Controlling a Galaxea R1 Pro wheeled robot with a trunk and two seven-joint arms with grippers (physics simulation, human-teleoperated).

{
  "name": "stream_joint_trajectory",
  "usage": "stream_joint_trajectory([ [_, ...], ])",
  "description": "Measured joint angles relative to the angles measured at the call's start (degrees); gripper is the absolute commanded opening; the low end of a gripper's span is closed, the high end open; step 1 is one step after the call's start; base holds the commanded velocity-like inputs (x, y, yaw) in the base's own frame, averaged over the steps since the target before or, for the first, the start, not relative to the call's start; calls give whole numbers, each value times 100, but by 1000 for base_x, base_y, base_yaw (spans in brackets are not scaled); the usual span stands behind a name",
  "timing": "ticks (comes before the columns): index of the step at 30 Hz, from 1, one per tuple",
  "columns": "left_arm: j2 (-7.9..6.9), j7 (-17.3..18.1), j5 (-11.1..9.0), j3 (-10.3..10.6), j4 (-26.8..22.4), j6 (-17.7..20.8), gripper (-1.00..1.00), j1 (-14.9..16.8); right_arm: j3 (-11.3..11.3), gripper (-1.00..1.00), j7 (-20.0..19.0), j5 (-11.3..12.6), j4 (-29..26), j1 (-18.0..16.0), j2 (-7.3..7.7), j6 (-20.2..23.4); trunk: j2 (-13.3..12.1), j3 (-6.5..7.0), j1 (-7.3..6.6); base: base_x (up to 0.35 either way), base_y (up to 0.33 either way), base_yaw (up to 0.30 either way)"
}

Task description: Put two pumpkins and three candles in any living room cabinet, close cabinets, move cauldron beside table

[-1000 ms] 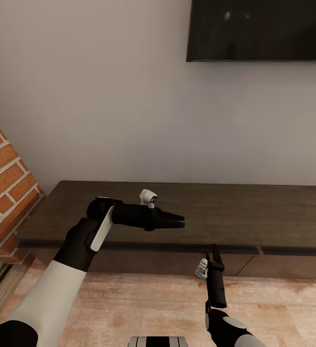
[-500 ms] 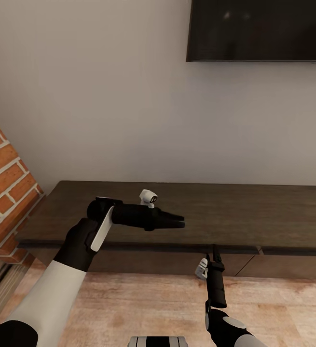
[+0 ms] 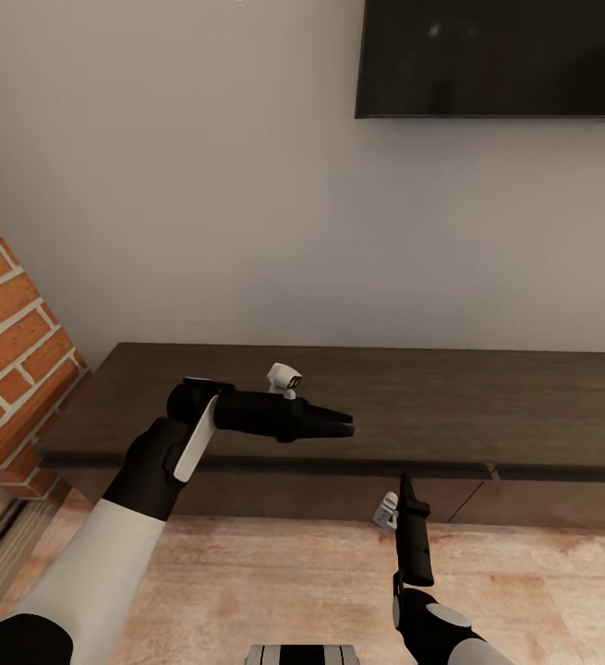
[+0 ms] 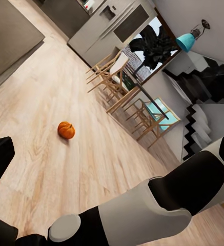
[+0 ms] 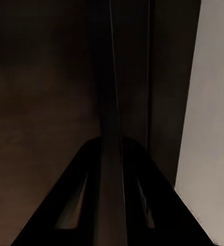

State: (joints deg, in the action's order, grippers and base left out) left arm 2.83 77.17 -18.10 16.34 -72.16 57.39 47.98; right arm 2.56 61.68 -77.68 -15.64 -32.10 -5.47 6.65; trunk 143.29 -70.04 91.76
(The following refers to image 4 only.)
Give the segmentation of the pumpkin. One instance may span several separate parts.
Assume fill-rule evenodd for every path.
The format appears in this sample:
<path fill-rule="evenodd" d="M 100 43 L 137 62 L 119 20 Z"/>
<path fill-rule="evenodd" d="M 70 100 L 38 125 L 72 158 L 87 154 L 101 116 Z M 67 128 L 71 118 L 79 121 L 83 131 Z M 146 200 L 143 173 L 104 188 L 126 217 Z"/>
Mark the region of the pumpkin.
<path fill-rule="evenodd" d="M 65 139 L 70 139 L 75 136 L 75 130 L 72 124 L 68 123 L 67 121 L 62 121 L 58 125 L 57 129 L 58 129 L 58 133 Z"/>

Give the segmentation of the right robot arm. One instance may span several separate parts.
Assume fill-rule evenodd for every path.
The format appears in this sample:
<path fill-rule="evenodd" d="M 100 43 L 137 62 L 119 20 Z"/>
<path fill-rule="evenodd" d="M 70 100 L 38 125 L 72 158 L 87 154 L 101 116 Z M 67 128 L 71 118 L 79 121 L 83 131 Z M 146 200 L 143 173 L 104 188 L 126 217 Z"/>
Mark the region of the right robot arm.
<path fill-rule="evenodd" d="M 222 138 L 165 177 L 148 178 L 81 214 L 61 216 L 47 240 L 40 234 L 17 238 L 18 228 L 0 220 L 0 246 L 138 246 L 177 235 L 192 216 L 224 202 Z"/>

